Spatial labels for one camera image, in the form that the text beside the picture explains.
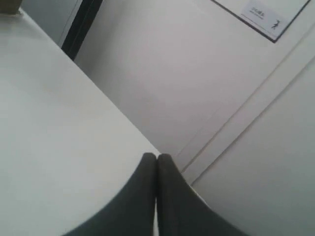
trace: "white table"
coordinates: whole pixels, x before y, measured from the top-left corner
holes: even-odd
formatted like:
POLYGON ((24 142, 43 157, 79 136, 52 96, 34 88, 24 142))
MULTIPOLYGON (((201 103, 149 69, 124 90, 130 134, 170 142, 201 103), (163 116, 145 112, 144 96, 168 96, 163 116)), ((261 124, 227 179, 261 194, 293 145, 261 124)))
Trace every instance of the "white table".
POLYGON ((0 235, 68 232, 144 152, 158 154, 30 17, 0 16, 0 235))

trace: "stick figure icon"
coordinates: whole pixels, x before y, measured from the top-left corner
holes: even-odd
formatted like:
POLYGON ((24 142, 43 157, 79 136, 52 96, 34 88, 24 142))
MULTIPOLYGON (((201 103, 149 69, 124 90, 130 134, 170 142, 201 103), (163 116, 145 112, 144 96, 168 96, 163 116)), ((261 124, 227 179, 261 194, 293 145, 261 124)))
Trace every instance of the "stick figure icon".
POLYGON ((279 26, 280 22, 281 22, 281 21, 278 21, 278 20, 277 20, 277 22, 276 22, 276 23, 274 24, 274 26, 272 26, 271 28, 275 30, 275 29, 279 26))

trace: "white sign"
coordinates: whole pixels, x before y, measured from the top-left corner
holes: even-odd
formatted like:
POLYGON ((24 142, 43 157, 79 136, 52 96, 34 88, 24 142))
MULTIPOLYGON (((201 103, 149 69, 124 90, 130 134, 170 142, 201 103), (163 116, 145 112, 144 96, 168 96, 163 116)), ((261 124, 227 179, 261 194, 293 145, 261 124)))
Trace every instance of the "white sign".
POLYGON ((241 18, 273 40, 284 31, 289 22, 257 0, 250 0, 241 18))

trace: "table surface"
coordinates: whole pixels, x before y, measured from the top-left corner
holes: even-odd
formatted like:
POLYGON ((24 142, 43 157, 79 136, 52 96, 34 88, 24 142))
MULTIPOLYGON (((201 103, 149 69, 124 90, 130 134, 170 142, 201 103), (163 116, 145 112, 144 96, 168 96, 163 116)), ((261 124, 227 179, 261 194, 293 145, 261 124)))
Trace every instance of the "table surface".
POLYGON ((158 151, 23 13, 0 16, 0 235, 62 235, 158 151))

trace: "wall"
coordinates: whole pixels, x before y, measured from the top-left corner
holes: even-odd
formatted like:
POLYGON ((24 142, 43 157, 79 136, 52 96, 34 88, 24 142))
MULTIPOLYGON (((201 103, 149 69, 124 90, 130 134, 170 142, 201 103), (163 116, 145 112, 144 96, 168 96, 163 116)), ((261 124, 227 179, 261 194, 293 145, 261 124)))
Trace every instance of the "wall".
POLYGON ((82 0, 23 0, 22 8, 60 47, 82 0))
POLYGON ((314 235, 315 62, 195 182, 250 235, 314 235))
POLYGON ((293 24, 273 44, 209 0, 107 0, 76 63, 182 169, 309 24, 293 24))

